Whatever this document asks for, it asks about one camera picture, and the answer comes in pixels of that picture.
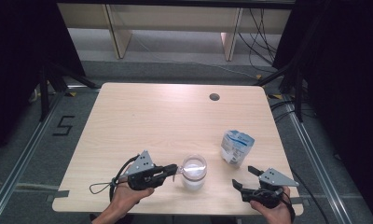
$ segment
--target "wooden table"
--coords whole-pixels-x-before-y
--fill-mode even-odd
[[[216,93],[219,100],[210,95]],[[226,130],[248,133],[256,140],[240,169],[221,158]],[[186,190],[181,176],[168,177],[155,193],[134,206],[134,214],[257,215],[232,187],[234,178],[257,189],[258,178],[248,165],[273,167],[292,176],[276,125],[262,88],[248,86],[106,83],[92,108],[85,129],[56,198],[59,212],[101,212],[109,205],[108,189],[91,194],[89,186],[109,182],[131,157],[147,149],[156,165],[176,163],[198,153],[207,160],[206,182]],[[298,197],[291,188],[291,197]],[[295,204],[297,215],[303,212]]]

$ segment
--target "hole in table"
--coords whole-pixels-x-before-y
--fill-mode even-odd
[[[211,94],[210,94],[210,99],[211,99],[212,101],[217,101],[217,100],[219,100],[219,95],[216,94],[216,93],[211,93]]]

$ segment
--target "black cable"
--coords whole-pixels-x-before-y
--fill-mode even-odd
[[[310,194],[312,200],[315,202],[315,204],[317,205],[318,209],[320,210],[321,215],[323,215],[325,223],[329,223],[328,218],[326,217],[323,208],[321,207],[320,204],[318,204],[317,200],[315,199],[314,195],[311,193],[310,189],[307,187],[307,185],[302,180],[302,178],[300,178],[300,176],[297,174],[297,172],[295,172],[295,170],[292,167],[290,167],[290,168],[291,168],[291,172],[297,177],[297,179],[299,180],[299,182],[303,185],[303,187],[306,189],[306,191]]]
[[[280,198],[280,201],[282,201],[285,204],[285,206],[288,208],[289,215],[291,216],[291,223],[293,223],[294,220],[295,220],[296,214],[295,214],[294,207],[292,206],[291,198],[285,192],[283,192],[283,194],[288,198],[289,202],[287,202],[286,200],[284,200],[283,197]]]
[[[263,22],[263,15],[264,15],[265,9],[261,8],[260,11],[261,11],[261,21],[262,21],[262,31],[263,31],[263,36],[261,35],[261,37],[264,40],[266,46],[268,47],[268,54],[271,57],[271,61],[273,62],[274,61],[274,56],[273,56],[271,50],[269,49],[269,43],[268,43],[268,39],[266,38],[266,32],[265,32],[265,23]]]
[[[254,17],[254,14],[253,14],[253,11],[251,10],[251,8],[250,8],[250,14],[251,14],[251,17],[253,18],[254,24],[256,25],[257,35],[260,35],[260,36],[261,36],[261,38],[263,39],[263,41],[265,42],[265,44],[266,44],[266,46],[267,46],[266,48],[264,48],[264,47],[262,47],[262,48],[267,49],[267,50],[270,50],[270,51],[273,51],[273,52],[277,51],[276,48],[274,48],[271,44],[269,44],[268,39],[266,38],[266,33],[265,33],[265,28],[264,28],[265,24],[264,24],[264,22],[263,22],[263,14],[264,14],[264,10],[261,10],[261,21],[260,21],[259,25],[258,25],[257,22],[256,22],[256,18]],[[264,30],[264,34],[263,34],[263,35],[262,35],[262,32],[260,31],[260,29],[261,29],[261,25],[262,25],[263,30]]]
[[[256,41],[256,39],[257,39],[257,37],[258,37],[258,34],[256,34],[256,37],[253,37],[253,34],[250,34],[250,36],[251,36],[251,38],[254,40],[252,46],[253,46],[254,44],[257,44],[257,45],[258,45],[259,47],[261,47],[262,49],[266,49],[266,50],[268,50],[268,47],[262,46],[261,44],[259,44],[259,43]]]
[[[247,45],[247,47],[252,50],[256,55],[258,55],[262,60],[264,60],[265,62],[269,63],[270,65],[272,65],[272,62],[270,60],[268,60],[267,58],[265,58],[262,54],[260,54],[258,51],[256,51],[255,49],[253,49],[245,40],[244,38],[242,37],[242,34],[239,33],[239,37],[242,39],[242,41],[244,42],[245,45]]]
[[[131,162],[137,160],[137,158],[138,158],[139,156],[140,156],[140,154],[137,155],[137,156],[135,156],[135,157],[133,157],[133,158],[130,158],[130,159],[129,159],[125,164],[123,164],[122,168],[120,168],[119,172],[117,172],[117,175],[112,179],[111,183],[109,184],[109,186],[110,186],[110,193],[109,193],[109,194],[110,194],[110,202],[112,201],[112,198],[113,198],[113,196],[114,196],[115,187],[116,187],[118,184],[121,183],[121,182],[118,182],[119,177],[120,177],[120,174],[123,173],[123,170],[124,170],[124,169],[129,165],[129,163],[131,163]]]
[[[287,112],[285,112],[285,113],[279,115],[278,117],[276,117],[276,118],[274,119],[274,122],[277,123],[277,122],[279,122],[281,119],[285,118],[287,115],[289,115],[289,114],[291,114],[291,113],[294,113],[294,112],[295,112],[295,110],[287,111]]]
[[[254,69],[256,69],[258,71],[262,71],[262,72],[274,73],[274,72],[271,72],[271,71],[268,71],[268,70],[265,70],[265,69],[255,67],[253,65],[253,62],[251,62],[251,50],[250,50],[250,53],[248,54],[248,60],[250,61],[250,65],[253,66]]]
[[[89,186],[90,193],[92,193],[92,194],[98,194],[98,193],[102,192],[103,190],[105,190],[106,188],[108,188],[110,186],[110,184],[111,183],[97,183],[97,184],[92,184],[92,185]],[[99,190],[99,191],[93,191],[91,189],[93,186],[98,186],[98,185],[106,185],[106,186],[104,188],[102,188],[101,190]]]
[[[279,103],[277,103],[277,104],[271,105],[271,106],[270,106],[270,110],[271,110],[271,112],[273,112],[276,108],[278,108],[278,107],[281,106],[281,105],[292,104],[292,103],[294,103],[294,102],[295,102],[295,100],[290,100],[290,101],[281,101],[281,102],[279,102]]]

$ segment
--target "wrist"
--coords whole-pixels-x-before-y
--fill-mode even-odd
[[[125,216],[126,214],[119,213],[119,210],[110,205],[92,221],[92,224],[114,224]]]

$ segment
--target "black wire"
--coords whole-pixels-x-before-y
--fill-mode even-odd
[[[247,47],[252,50],[256,55],[258,55],[262,60],[264,60],[265,62],[269,63],[270,65],[273,64],[273,62],[271,62],[270,60],[268,60],[267,58],[265,58],[262,54],[260,54],[258,51],[256,51],[255,49],[253,49],[245,40],[244,38],[242,37],[242,34],[239,33],[239,37],[242,39],[242,41],[244,42],[245,45],[247,45]]]
[[[300,178],[300,176],[297,174],[297,172],[295,172],[295,170],[292,167],[290,167],[290,168],[291,168],[291,172],[297,177],[297,179],[299,180],[299,182],[303,185],[303,187],[306,189],[306,191],[310,194],[312,200],[315,202],[315,204],[317,205],[318,209],[320,210],[321,215],[323,215],[325,223],[329,223],[328,218],[326,217],[326,214],[324,213],[323,208],[321,207],[320,204],[318,204],[317,200],[315,199],[314,195],[311,193],[310,189],[307,187],[307,185],[302,180],[302,178]]]
[[[268,49],[268,47],[265,47],[265,46],[262,46],[261,44],[259,44],[258,42],[256,42],[256,38],[258,37],[258,34],[256,34],[256,37],[253,37],[253,34],[250,34],[251,38],[254,40],[252,46],[254,44],[257,44],[259,47],[261,47],[262,49]]]
[[[97,183],[97,184],[92,184],[89,186],[89,190],[90,190],[90,193],[92,194],[98,194],[100,192],[102,192],[103,190],[105,190],[106,188],[108,188],[110,186],[111,183]],[[97,186],[97,185],[106,185],[104,188],[102,188],[101,190],[99,191],[96,191],[96,192],[93,192],[93,190],[91,189],[91,187],[93,186]]]
[[[287,111],[287,112],[285,112],[285,113],[279,115],[278,117],[276,117],[276,118],[274,119],[274,122],[277,123],[277,122],[279,122],[281,119],[285,118],[287,115],[289,115],[289,114],[291,114],[291,113],[294,113],[294,112],[295,112],[295,110]]]
[[[251,62],[251,50],[250,50],[250,53],[248,55],[248,60],[250,61],[250,64],[251,66],[254,67],[254,69],[258,70],[258,71],[262,71],[262,72],[268,72],[268,73],[274,73],[274,72],[271,72],[271,71],[268,71],[268,70],[265,70],[265,69],[260,69],[260,68],[257,68],[253,65],[253,62]]]
[[[286,105],[286,104],[292,104],[295,100],[290,100],[290,101],[281,101],[277,104],[271,105],[270,109],[273,112],[276,108],[280,107],[281,105]]]
[[[253,18],[254,23],[256,24],[257,35],[259,34],[259,35],[261,36],[261,38],[263,39],[263,41],[265,42],[265,44],[266,44],[266,46],[267,46],[266,48],[264,48],[264,47],[262,47],[262,48],[269,50],[269,51],[270,51],[269,54],[271,54],[272,51],[273,51],[273,52],[277,51],[276,48],[274,48],[271,44],[269,44],[268,39],[266,38],[266,33],[265,33],[265,28],[264,28],[264,27],[265,27],[265,24],[264,24],[264,22],[263,22],[263,14],[264,14],[264,10],[261,10],[261,21],[260,21],[259,25],[258,25],[257,22],[256,22],[256,18],[254,17],[254,14],[253,14],[253,11],[251,10],[251,8],[250,8],[250,14],[251,14],[251,17]],[[264,34],[263,34],[263,35],[262,35],[262,32],[260,31],[261,24],[262,24],[263,31],[264,31]]]
[[[120,168],[120,170],[119,170],[119,172],[117,172],[117,175],[112,179],[112,181],[111,181],[111,183],[110,183],[110,202],[112,201],[112,198],[113,198],[113,196],[114,196],[114,191],[115,191],[115,187],[118,185],[118,184],[120,184],[120,182],[118,182],[118,180],[119,180],[119,177],[120,177],[120,174],[122,174],[123,173],[123,170],[129,165],[129,163],[131,163],[131,162],[133,162],[133,161],[135,161],[135,160],[137,160],[137,158],[140,156],[140,154],[139,155],[137,155],[137,156],[135,156],[135,157],[133,157],[133,158],[130,158],[125,164],[123,164],[123,166],[122,166],[122,168]]]
[[[283,194],[288,198],[288,202],[289,202],[290,204],[292,204],[292,202],[291,202],[291,198],[289,197],[289,195],[286,194],[285,192],[283,192]]]
[[[262,21],[262,31],[263,31],[263,36],[261,36],[261,37],[264,40],[266,46],[268,47],[268,54],[271,57],[271,60],[274,61],[274,56],[273,56],[271,50],[269,50],[269,43],[268,43],[268,39],[266,38],[266,32],[265,32],[265,23],[263,22],[263,15],[264,15],[265,9],[261,8],[260,11],[261,11],[261,21]]]

